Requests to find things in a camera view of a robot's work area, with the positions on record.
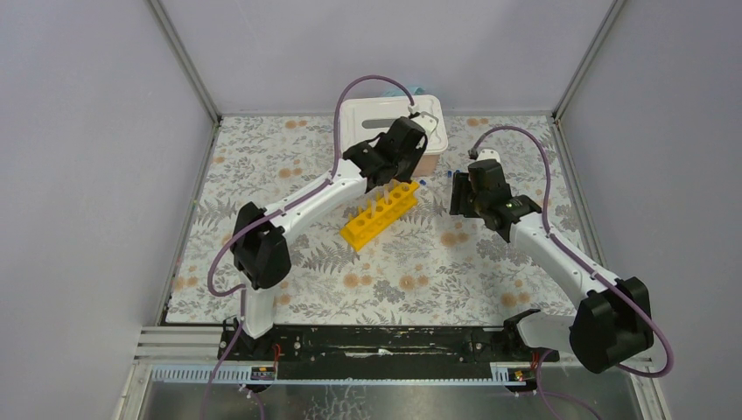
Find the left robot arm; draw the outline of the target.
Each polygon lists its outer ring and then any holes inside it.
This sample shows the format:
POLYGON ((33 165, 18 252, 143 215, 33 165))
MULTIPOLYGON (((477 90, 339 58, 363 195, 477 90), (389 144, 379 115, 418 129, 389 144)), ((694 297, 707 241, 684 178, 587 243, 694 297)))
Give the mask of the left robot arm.
POLYGON ((266 207, 249 202, 241 208, 229 249, 246 288, 237 346, 247 357, 259 360, 270 351, 273 299, 291 271, 289 246, 335 207, 392 181, 408 186, 437 127, 432 115, 401 116, 373 139, 343 151, 335 170, 306 187, 266 207))

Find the white plastic bin lid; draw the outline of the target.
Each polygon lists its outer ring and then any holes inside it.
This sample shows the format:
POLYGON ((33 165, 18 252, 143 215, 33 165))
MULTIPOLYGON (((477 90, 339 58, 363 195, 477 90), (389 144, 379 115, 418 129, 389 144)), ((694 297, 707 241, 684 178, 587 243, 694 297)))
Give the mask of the white plastic bin lid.
MULTIPOLYGON (((428 111, 439 119, 439 125, 433 137, 428 139, 424 154, 441 155, 447 150, 449 141, 440 100, 430 94, 413 96, 413 99, 420 111, 428 111)), ((406 96, 343 101, 339 114, 341 150, 345 151, 360 141, 369 140, 379 133, 386 132, 394 120, 401 116, 409 116, 409 105, 406 96)))

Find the pink plastic bin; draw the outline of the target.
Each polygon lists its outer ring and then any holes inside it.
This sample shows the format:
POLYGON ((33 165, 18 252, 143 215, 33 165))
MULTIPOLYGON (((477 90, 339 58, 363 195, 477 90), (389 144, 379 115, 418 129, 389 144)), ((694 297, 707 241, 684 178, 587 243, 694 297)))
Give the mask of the pink plastic bin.
POLYGON ((423 154, 413 171, 413 177, 429 177, 436 170, 440 156, 438 154, 423 154))

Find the floral table mat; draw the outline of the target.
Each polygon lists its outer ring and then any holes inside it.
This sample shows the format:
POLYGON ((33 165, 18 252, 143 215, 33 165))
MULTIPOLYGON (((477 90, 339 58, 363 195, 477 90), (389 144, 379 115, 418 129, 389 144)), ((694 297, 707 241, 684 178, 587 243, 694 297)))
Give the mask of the floral table mat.
MULTIPOLYGON (((417 205, 359 251, 340 229, 364 199, 335 208, 290 245, 291 271, 273 305, 282 324, 496 326, 530 308, 561 315, 571 301, 522 251, 480 220, 449 215, 452 179, 478 137, 498 151, 508 183, 549 210, 576 245, 582 226, 550 120, 542 115, 448 116, 448 148, 421 177, 417 205)), ((220 127, 164 312, 168 324, 220 323, 239 310, 233 257, 211 263, 239 208, 281 199, 332 164, 330 116, 229 116, 220 127)))

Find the yellow test tube rack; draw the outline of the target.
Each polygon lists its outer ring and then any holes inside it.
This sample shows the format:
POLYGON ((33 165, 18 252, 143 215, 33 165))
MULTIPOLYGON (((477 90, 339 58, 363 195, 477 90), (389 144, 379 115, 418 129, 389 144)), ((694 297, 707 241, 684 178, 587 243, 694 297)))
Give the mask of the yellow test tube rack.
POLYGON ((375 239, 383 230, 401 219, 412 207, 417 205, 416 192, 420 185, 416 181, 399 182, 391 192, 388 184, 389 205, 382 203, 382 193, 376 199, 370 200, 366 207, 361 207, 358 213, 349 219, 348 223, 339 231, 340 236, 355 251, 375 239))

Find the light blue cloth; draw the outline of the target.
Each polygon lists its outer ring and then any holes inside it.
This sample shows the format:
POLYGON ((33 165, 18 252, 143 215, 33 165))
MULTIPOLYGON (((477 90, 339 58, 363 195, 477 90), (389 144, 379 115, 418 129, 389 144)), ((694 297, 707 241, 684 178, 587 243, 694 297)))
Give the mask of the light blue cloth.
POLYGON ((406 87, 406 90, 400 89, 399 87, 391 88, 381 94, 381 97, 398 97, 398 96, 405 96, 406 93, 409 92, 413 96, 417 95, 426 95, 427 91, 423 87, 419 86, 409 86, 406 87))

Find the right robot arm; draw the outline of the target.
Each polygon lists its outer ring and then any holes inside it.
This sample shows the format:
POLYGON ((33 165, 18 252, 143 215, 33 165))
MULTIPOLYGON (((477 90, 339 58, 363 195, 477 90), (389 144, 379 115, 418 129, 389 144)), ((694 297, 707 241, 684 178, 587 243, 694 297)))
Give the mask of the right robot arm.
POLYGON ((482 220, 544 270, 576 308, 573 316, 528 310, 507 319, 501 346, 510 359, 556 350, 599 374, 654 345, 646 285, 637 277, 619 278, 564 239, 530 197, 512 194, 496 159, 453 175, 450 213, 482 220))

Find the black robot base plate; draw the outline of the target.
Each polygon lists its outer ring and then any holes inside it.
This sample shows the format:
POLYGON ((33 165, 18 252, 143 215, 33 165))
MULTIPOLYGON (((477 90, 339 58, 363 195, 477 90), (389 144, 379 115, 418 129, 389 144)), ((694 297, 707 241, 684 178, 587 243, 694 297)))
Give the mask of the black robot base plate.
POLYGON ((512 382, 533 379, 540 357, 556 351, 528 348, 511 325, 274 325, 254 339, 235 321, 222 324, 217 355, 260 362, 278 380, 512 382))

